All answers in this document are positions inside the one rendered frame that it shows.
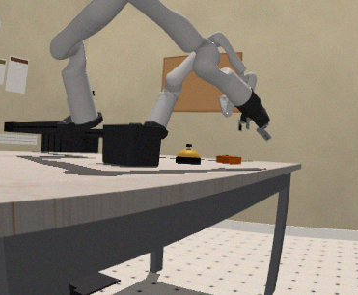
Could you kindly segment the orange handheld multimeter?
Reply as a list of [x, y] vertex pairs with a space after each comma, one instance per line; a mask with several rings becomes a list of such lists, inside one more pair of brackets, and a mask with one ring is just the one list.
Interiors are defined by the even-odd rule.
[[216, 162], [225, 164], [241, 164], [241, 157], [216, 155]]

